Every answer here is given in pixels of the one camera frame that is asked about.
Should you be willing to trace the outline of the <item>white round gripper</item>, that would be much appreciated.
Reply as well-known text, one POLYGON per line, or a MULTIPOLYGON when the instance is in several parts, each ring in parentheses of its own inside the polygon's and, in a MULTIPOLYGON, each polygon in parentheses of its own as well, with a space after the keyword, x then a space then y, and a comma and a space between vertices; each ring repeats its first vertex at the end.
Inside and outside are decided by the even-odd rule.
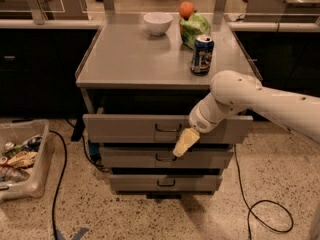
POLYGON ((183 156, 187 150, 200 139, 200 133, 209 133, 217 127, 218 121, 210 121, 202 114, 201 106, 203 102, 199 102, 191 110, 189 114, 189 125, 192 128, 185 128, 177 141, 173 154, 176 157, 183 156))

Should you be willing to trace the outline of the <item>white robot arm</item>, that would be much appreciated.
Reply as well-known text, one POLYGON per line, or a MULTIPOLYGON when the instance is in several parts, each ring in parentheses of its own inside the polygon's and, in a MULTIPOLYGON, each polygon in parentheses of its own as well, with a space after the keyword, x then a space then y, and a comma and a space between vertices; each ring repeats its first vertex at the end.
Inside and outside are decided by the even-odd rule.
POLYGON ((320 98, 268 88, 253 76, 225 70, 214 75, 209 94, 191 110, 173 154, 183 156, 202 134, 246 109, 320 146, 320 98))

